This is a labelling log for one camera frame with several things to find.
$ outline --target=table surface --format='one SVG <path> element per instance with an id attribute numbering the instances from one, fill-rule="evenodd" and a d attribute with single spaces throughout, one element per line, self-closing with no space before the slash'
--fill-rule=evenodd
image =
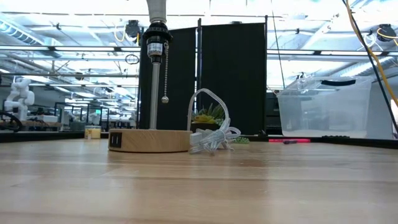
<path id="1" fill-rule="evenodd" d="M 0 144 L 0 223 L 397 223 L 398 150 L 252 142 L 109 152 L 104 139 Z"/>

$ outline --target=bin lid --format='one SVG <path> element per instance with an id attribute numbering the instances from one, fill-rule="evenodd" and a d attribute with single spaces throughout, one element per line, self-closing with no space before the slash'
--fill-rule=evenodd
<path id="1" fill-rule="evenodd" d="M 371 88 L 373 77 L 309 77 L 299 78 L 280 91 L 277 96 L 313 96 L 351 88 Z"/>

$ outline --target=coiled white cord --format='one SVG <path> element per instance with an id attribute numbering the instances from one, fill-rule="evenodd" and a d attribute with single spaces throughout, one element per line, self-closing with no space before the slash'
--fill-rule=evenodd
<path id="1" fill-rule="evenodd" d="M 230 127 L 229 124 L 231 122 L 231 119 L 229 118 L 229 113 L 228 113 L 228 108 L 226 107 L 225 103 L 223 100 L 221 100 L 218 96 L 216 96 L 212 91 L 203 88 L 201 90 L 198 90 L 193 96 L 191 97 L 191 100 L 189 102 L 189 107 L 188 107 L 188 125 L 187 125 L 187 130 L 189 131 L 191 128 L 191 117 L 192 117 L 192 106 L 193 106 L 193 101 L 195 100 L 195 97 L 197 94 L 205 92 L 208 95 L 210 95 L 213 99 L 215 99 L 224 109 L 225 112 L 225 120 L 221 127 L 216 130 L 216 131 L 210 131 L 210 130 L 201 130 L 197 129 L 196 133 L 191 134 L 190 138 L 190 144 L 191 144 L 191 149 L 190 153 L 199 153 L 202 151 L 208 151 L 210 154 L 214 154 L 215 151 L 218 149 L 220 144 L 223 145 L 225 149 L 232 149 L 229 143 L 239 137 L 241 135 L 241 131 L 238 128 Z"/>

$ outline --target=pull chain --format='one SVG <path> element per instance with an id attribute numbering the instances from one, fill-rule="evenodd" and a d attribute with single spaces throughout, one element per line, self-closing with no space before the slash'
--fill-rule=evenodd
<path id="1" fill-rule="evenodd" d="M 165 72 L 164 72 L 164 96 L 162 97 L 162 103 L 168 103 L 169 98 L 167 97 L 167 69 L 169 67 L 169 44 L 164 43 L 164 49 L 166 54 L 166 64 L 165 64 Z"/>

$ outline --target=ceiling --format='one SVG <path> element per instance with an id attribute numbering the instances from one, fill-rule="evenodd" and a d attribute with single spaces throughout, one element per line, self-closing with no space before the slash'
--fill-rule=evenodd
<path id="1" fill-rule="evenodd" d="M 145 0 L 114 0 L 98 4 L 94 0 L 69 1 L 2 0 L 0 2 L 0 21 L 6 21 L 25 33 L 37 38 L 43 45 L 65 46 L 125 46 L 137 47 L 134 54 L 139 57 L 139 48 L 130 38 L 122 39 L 124 25 L 128 20 L 138 20 L 139 25 L 147 27 L 149 16 Z M 364 34 L 379 24 L 391 24 L 398 29 L 395 0 L 351 0 L 354 16 Z M 275 15 L 269 20 L 268 48 L 276 49 L 276 37 L 280 49 L 294 50 L 363 50 L 349 24 L 345 6 L 338 0 L 167 0 L 167 25 L 169 29 L 196 27 L 198 19 L 202 25 L 229 24 L 232 21 L 243 23 L 264 22 L 265 15 Z M 1 45 L 24 45 L 14 37 L 0 32 Z M 374 50 L 396 51 L 393 41 L 375 41 Z M 128 53 L 106 52 L 64 52 L 61 57 L 24 51 L 10 51 L 32 63 L 37 68 L 14 58 L 0 54 L 0 68 L 9 72 L 48 72 L 43 67 L 58 70 L 58 73 L 74 74 L 113 74 L 138 75 L 139 64 L 129 65 L 124 61 Z M 329 76 L 340 70 L 355 66 L 362 61 L 348 60 L 347 57 L 303 60 L 298 56 L 283 58 L 282 72 L 277 57 L 269 58 L 267 82 L 270 88 L 281 88 L 295 80 L 297 75 Z M 76 83 L 73 77 L 52 78 L 55 83 Z M 85 78 L 84 82 L 110 85 L 137 85 L 137 78 Z M 97 88 L 66 88 L 68 91 L 85 91 L 98 97 L 115 95 L 120 99 L 134 99 L 136 88 L 119 88 L 119 93 L 107 94 Z"/>

